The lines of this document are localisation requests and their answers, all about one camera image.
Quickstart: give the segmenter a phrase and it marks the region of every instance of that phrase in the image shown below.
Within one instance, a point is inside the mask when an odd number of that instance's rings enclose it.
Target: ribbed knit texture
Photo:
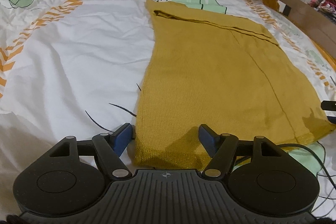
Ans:
[[[155,46],[136,119],[136,165],[197,168],[210,158],[206,123],[241,140],[312,143],[332,131],[308,79],[274,37],[249,19],[146,2]]]

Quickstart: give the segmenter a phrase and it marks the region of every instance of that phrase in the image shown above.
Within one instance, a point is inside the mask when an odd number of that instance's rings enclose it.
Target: orange striped pattern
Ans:
[[[263,19],[263,21],[266,24],[271,24],[275,30],[280,31],[281,35],[283,36],[284,40],[288,42],[288,44],[296,51],[304,54],[303,50],[298,47],[298,45],[295,44],[294,41],[292,41],[285,32],[280,28],[278,25],[278,22],[271,17],[271,15],[259,4],[255,4],[253,0],[244,0],[245,3],[251,8],[251,10],[255,11],[260,18]],[[307,59],[307,64],[310,66],[312,71],[315,73],[315,75],[319,76],[319,79],[323,82],[324,86],[329,87],[331,90],[335,90],[335,87],[330,85],[330,83],[326,80],[325,75],[320,71],[319,68],[317,68],[317,65],[312,61],[309,60],[308,57],[304,54],[304,56]]]
[[[42,17],[36,19],[31,25],[19,33],[19,37],[13,40],[12,45],[2,49],[0,47],[0,88],[4,90],[7,83],[6,75],[13,68],[15,61],[13,57],[22,52],[24,42],[32,35],[32,32],[40,27],[48,25],[49,22],[59,21],[65,15],[70,14],[73,10],[83,4],[84,0],[66,0],[63,5],[51,7]]]

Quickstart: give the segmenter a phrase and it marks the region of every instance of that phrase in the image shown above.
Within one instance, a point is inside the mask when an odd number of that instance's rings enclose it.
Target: pile of clothes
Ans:
[[[336,24],[336,0],[311,0],[308,4]]]

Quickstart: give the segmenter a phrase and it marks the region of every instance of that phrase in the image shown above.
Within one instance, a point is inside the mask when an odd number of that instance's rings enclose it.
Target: bed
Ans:
[[[0,0],[0,219],[19,213],[15,177],[64,136],[86,140],[102,127],[135,124],[154,46],[145,1]],[[320,101],[335,100],[336,26],[328,19],[299,0],[280,0],[291,7],[287,17],[266,6],[276,9],[275,0],[201,1],[263,25]],[[335,132],[309,145],[332,177],[335,145]],[[313,214],[335,219],[336,191],[320,166],[308,153],[290,153],[319,179]],[[131,143],[121,156],[131,171],[137,168],[133,158]],[[91,157],[81,160],[94,165]]]

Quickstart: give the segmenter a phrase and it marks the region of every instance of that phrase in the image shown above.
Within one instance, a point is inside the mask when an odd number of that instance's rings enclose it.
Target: silver screw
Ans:
[[[208,169],[204,172],[207,177],[216,178],[221,175],[221,172],[217,169]]]
[[[128,171],[125,169],[117,169],[112,172],[112,175],[116,178],[123,178],[125,176],[128,176]]]

